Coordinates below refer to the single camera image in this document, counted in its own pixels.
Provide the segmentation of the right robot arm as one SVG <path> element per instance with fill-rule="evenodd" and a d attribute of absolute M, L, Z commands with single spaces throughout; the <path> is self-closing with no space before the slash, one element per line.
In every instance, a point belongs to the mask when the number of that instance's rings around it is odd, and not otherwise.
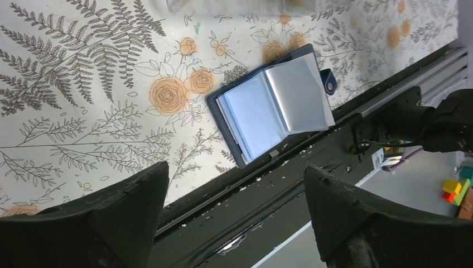
<path fill-rule="evenodd" d="M 387 134 L 428 152 L 472 153 L 472 89 L 450 93 L 438 107 L 394 104 L 382 111 Z"/>

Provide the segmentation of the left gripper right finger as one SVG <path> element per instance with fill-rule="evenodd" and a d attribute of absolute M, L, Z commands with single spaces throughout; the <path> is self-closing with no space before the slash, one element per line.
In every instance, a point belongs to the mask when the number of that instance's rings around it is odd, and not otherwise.
<path fill-rule="evenodd" d="M 472 221 L 406 207 L 308 164 L 311 224 L 328 267 L 471 267 Z"/>

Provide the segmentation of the clear plastic card box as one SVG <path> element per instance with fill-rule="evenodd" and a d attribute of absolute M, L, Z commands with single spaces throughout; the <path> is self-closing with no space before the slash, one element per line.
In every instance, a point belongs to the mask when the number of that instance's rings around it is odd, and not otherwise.
<path fill-rule="evenodd" d="M 310 15 L 330 8 L 328 1 L 167 1 L 171 13 L 192 15 Z"/>

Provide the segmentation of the blue leather card holder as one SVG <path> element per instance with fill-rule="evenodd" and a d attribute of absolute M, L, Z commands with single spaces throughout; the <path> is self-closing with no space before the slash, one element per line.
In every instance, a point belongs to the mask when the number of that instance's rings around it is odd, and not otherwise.
<path fill-rule="evenodd" d="M 206 104 L 242 169 L 290 135 L 335 125 L 328 97 L 336 89 L 307 44 L 209 94 Z"/>

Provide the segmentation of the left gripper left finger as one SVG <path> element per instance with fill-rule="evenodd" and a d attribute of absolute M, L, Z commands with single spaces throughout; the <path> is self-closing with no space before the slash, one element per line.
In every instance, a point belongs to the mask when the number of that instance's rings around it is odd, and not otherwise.
<path fill-rule="evenodd" d="M 1 218 L 1 266 L 146 267 L 168 182 L 158 162 L 38 214 Z"/>

